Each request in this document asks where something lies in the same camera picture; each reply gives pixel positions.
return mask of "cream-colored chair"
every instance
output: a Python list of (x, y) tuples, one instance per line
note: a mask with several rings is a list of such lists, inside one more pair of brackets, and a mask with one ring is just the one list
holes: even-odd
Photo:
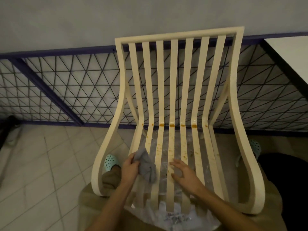
[[(201, 182), (204, 184), (204, 174), (201, 160), (201, 151), (198, 138), (197, 130), (197, 113), (201, 95), (201, 88), (203, 82), (203, 76), (205, 71), (206, 56), (208, 51), (209, 39), (210, 37), (218, 37), (217, 44), (215, 48), (214, 61), (211, 69), (210, 80), (208, 84), (208, 90), (206, 94), (203, 115), (202, 115), (202, 129), (204, 134), (204, 140), (206, 145), (206, 151), (209, 159), (210, 171), (212, 175), (212, 181), (214, 186), (214, 192), (225, 201), (228, 201), (228, 191), (226, 188), (225, 178), (223, 170), (221, 167), (221, 161), (219, 157), (219, 152), (217, 148), (217, 143), (215, 139), (215, 134), (213, 130), (213, 124), (215, 123), (226, 99), (229, 101), (230, 113), (232, 118), (232, 123), (238, 142), (238, 146), (244, 160), (245, 166), (248, 171), (250, 180), (250, 197), (245, 204), (235, 204), (234, 206), (241, 212), (247, 214), (258, 214), (265, 201), (265, 189), (264, 182), (261, 175), (260, 168), (256, 162), (256, 159), (252, 153), (250, 144), (248, 142), (247, 135), (244, 130), (243, 122), (241, 120), (241, 115), (239, 111), (238, 101), (237, 101), (237, 65), (239, 60), (240, 48), (243, 38), (244, 27), (231, 27), (231, 28), (221, 28), (221, 29), (211, 29), (211, 30), (201, 30), (201, 31), (190, 31), (190, 32), (179, 32), (170, 34), (157, 34), (157, 35), (146, 35), (146, 36), (135, 36), (135, 37), (124, 37), (116, 38), (115, 44), (117, 49), (117, 55), (119, 60), (120, 68), (120, 94), (116, 112), (114, 114), (112, 123), (107, 132), (107, 135), (102, 143), (101, 148), (96, 156), (93, 170), (92, 170), (92, 188), (95, 194), (101, 195), (102, 183), (101, 175), (103, 163), (106, 157), (106, 150), (110, 143), (113, 134), (117, 131), (119, 122), (123, 115), (123, 108), (125, 104), (125, 99), (128, 101), (131, 112), (137, 123), (137, 127), (133, 136), (133, 141), (129, 150), (129, 154), (137, 151), (141, 136), (144, 134), (146, 136), (145, 147), (149, 152), (152, 133), (154, 127), (154, 111), (153, 111), (153, 97), (152, 97), (152, 80), (151, 80), (151, 58), (150, 58), (150, 47), (149, 42), (156, 42), (156, 59), (157, 59), (157, 81), (158, 81), (158, 96), (159, 96), (159, 129), (158, 138), (156, 146), (156, 176), (160, 178), (160, 167), (161, 167), (161, 157), (162, 157), (162, 142), (163, 142), (163, 132), (164, 132), (164, 41), (171, 41), (171, 55), (170, 55), (170, 109), (169, 109), (169, 145), (168, 145), (168, 161), (172, 161), (174, 158), (174, 130), (175, 130), (175, 94), (176, 94), (176, 77), (177, 77), (177, 60), (178, 60), (178, 41), (186, 40), (185, 45), (185, 57), (184, 57), (184, 74), (183, 74), (183, 88), (182, 88), (182, 98), (181, 98), (181, 109), (180, 109), (180, 141), (181, 141), (181, 159), (183, 162), (188, 163), (187, 156), (187, 144), (186, 144), (186, 109), (187, 109), (187, 96), (188, 96), (188, 85), (190, 78), (190, 69), (192, 61), (192, 51), (193, 51), (193, 40), (196, 38), (201, 39), (201, 47), (199, 54), (197, 78), (195, 85), (194, 101), (192, 107), (191, 115), (191, 128), (193, 137), (193, 148), (194, 157), (196, 163), (196, 174)], [(221, 61), (221, 56), (223, 53), (223, 48), (225, 44), (226, 36), (233, 37), (233, 45), (231, 50), (231, 58), (229, 64), (229, 73), (227, 80), (223, 86), (223, 90), (218, 99), (217, 105), (215, 107), (214, 114), (211, 119), (209, 118), (210, 106), (213, 98), (214, 87), (216, 83), (216, 78), (218, 75), (219, 65)], [(145, 81), (146, 81), (146, 91), (147, 91), (147, 102), (148, 102), (148, 113), (149, 113), (149, 124), (148, 131), (145, 134), (144, 125), (144, 108), (142, 104), (141, 96), (141, 85), (139, 78), (139, 69), (137, 62), (137, 52), (136, 43), (142, 43), (143, 49), (143, 60), (144, 60), (144, 70), (145, 70)], [(133, 71), (133, 79), (136, 91), (138, 115), (133, 104), (132, 95), (130, 93), (128, 80), (126, 78), (126, 68), (125, 68), (125, 56), (123, 51), (123, 44), (129, 45), (129, 53), (131, 58), (131, 65)], [(174, 208), (174, 181), (171, 174), (174, 172), (173, 168), (168, 165), (167, 173), (167, 194), (164, 197), (167, 211), (173, 212)], [(135, 202), (138, 206), (144, 206), (144, 180), (139, 177), (137, 179), (137, 191), (134, 193)], [(151, 205), (154, 210), (158, 209), (159, 206), (159, 180), (152, 185), (152, 192), (150, 195)], [(182, 193), (181, 208), (183, 213), (188, 213), (190, 211), (191, 200), (185, 194)]]

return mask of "cleaning rag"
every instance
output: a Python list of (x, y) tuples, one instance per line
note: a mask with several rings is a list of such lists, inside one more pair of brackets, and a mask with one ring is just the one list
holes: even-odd
[(156, 165), (151, 161), (147, 149), (139, 147), (134, 156), (133, 162), (139, 161), (138, 173), (149, 183), (154, 183), (156, 179)]

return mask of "olive green pants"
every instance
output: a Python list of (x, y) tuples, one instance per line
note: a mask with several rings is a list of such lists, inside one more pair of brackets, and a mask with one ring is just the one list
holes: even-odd
[[(262, 175), (265, 183), (265, 205), (262, 212), (256, 216), (249, 216), (265, 230), (287, 230), (281, 217), (282, 199), (275, 185), (268, 181), (263, 170)], [(89, 227), (95, 218), (102, 211), (108, 198), (117, 188), (121, 181), (121, 171), (109, 171), (103, 174), (103, 196), (94, 194), (91, 183), (88, 184), (79, 196), (79, 231), (84, 231)], [(249, 179), (243, 162), (238, 167), (238, 193), (239, 202), (246, 202), (249, 196)], [(144, 223), (127, 210), (123, 210), (116, 230), (133, 231), (160, 231), (162, 229)]]

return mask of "black object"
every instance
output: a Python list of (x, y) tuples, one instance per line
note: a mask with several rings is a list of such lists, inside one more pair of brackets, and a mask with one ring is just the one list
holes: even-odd
[(258, 162), (269, 181), (282, 197), (282, 218), (288, 230), (302, 230), (307, 226), (308, 163), (281, 153), (260, 155)]
[(14, 116), (9, 116), (6, 120), (0, 122), (0, 150), (3, 146), (3, 144), (5, 143), (5, 140), (7, 138), (7, 136), (10, 133), (10, 130), (13, 127), (19, 126), (20, 125), (20, 121), (14, 117)]

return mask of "slatted chair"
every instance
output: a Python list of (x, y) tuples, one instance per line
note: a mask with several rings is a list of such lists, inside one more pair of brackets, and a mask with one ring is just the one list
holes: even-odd
[[(106, 158), (106, 149), (110, 143), (113, 134), (117, 131), (119, 122), (123, 115), (123, 108), (125, 104), (125, 98), (128, 101), (131, 112), (137, 123), (137, 127), (133, 136), (132, 145), (129, 150), (129, 154), (137, 151), (141, 136), (146, 136), (145, 147), (147, 151), (150, 151), (152, 133), (154, 128), (154, 110), (153, 110), (153, 96), (152, 96), (152, 80), (151, 80), (151, 58), (150, 58), (150, 42), (156, 42), (156, 59), (157, 59), (157, 81), (158, 81), (158, 96), (159, 96), (159, 128), (155, 155), (156, 164), (156, 176), (157, 180), (152, 185), (152, 192), (150, 195), (151, 206), (154, 210), (159, 207), (159, 178), (160, 167), (162, 157), (162, 143), (165, 126), (165, 108), (164, 108), (164, 41), (171, 41), (171, 55), (170, 55), (170, 108), (169, 108), (169, 143), (168, 143), (168, 161), (172, 161), (174, 158), (174, 134), (175, 134), (175, 94), (176, 94), (176, 79), (177, 79), (177, 61), (178, 61), (178, 41), (186, 40), (185, 45), (185, 57), (184, 57), (184, 73), (183, 73), (183, 88), (181, 98), (180, 109), (180, 141), (181, 141), (181, 159), (186, 164), (188, 163), (187, 144), (186, 144), (186, 109), (187, 109), (187, 97), (188, 97), (188, 85), (190, 78), (190, 69), (192, 61), (193, 41), (196, 38), (201, 38), (197, 78), (194, 92), (194, 100), (191, 114), (191, 131), (193, 139), (194, 157), (195, 157), (195, 169), (198, 178), (204, 184), (204, 173), (201, 160), (201, 151), (197, 130), (197, 113), (202, 89), (202, 82), (205, 71), (206, 56), (208, 51), (210, 37), (218, 37), (215, 48), (214, 60), (210, 73), (210, 80), (208, 84), (208, 90), (206, 94), (203, 114), (202, 114), (202, 129), (204, 135), (204, 141), (206, 145), (206, 151), (208, 155), (210, 171), (212, 175), (212, 181), (214, 186), (214, 192), (225, 201), (229, 201), (228, 191), (226, 188), (225, 178), (221, 166), (221, 160), (219, 157), (218, 147), (213, 130), (213, 124), (215, 123), (226, 99), (229, 101), (229, 108), (231, 113), (232, 124), (234, 127), (237, 143), (240, 149), (240, 153), (244, 160), (245, 166), (248, 171), (250, 181), (250, 197), (245, 204), (234, 204), (234, 206), (241, 212), (246, 214), (258, 214), (261, 212), (265, 201), (265, 188), (261, 175), (260, 168), (256, 162), (256, 159), (251, 150), (248, 142), (247, 135), (244, 130), (243, 122), (239, 111), (237, 101), (237, 65), (239, 60), (241, 42), (243, 38), (244, 27), (232, 27), (221, 28), (212, 30), (179, 32), (170, 34), (157, 34), (135, 37), (116, 38), (115, 44), (117, 49), (117, 55), (120, 68), (120, 94), (118, 99), (118, 105), (114, 114), (112, 123), (107, 132), (107, 135), (102, 143), (101, 148), (96, 156), (93, 170), (92, 170), (92, 188), (95, 194), (101, 195), (102, 190), (102, 167)], [(214, 113), (209, 119), (209, 111), (213, 98), (214, 87), (216, 78), (218, 76), (218, 70), (220, 66), (221, 56), (225, 44), (226, 36), (233, 37), (233, 44), (231, 50), (231, 58), (229, 63), (229, 73), (226, 82), (223, 86), (222, 92), (218, 99)], [(137, 62), (136, 43), (142, 43), (144, 71), (146, 81), (146, 92), (148, 102), (149, 124), (148, 131), (145, 134), (144, 131), (144, 107), (141, 96), (141, 85), (139, 78), (139, 69)], [(132, 96), (129, 89), (128, 80), (126, 77), (125, 68), (125, 56), (123, 51), (123, 44), (128, 44), (129, 54), (131, 59), (131, 66), (133, 72), (133, 80), (136, 91), (138, 115), (133, 104)], [(168, 212), (173, 212), (174, 208), (174, 181), (171, 174), (174, 169), (168, 165), (167, 169), (167, 193), (164, 197), (166, 202), (166, 208)], [(135, 201), (137, 206), (144, 206), (144, 180), (139, 177), (137, 179), (137, 191), (135, 193)], [(191, 199), (185, 193), (182, 192), (181, 209), (183, 213), (189, 213), (191, 206)]]

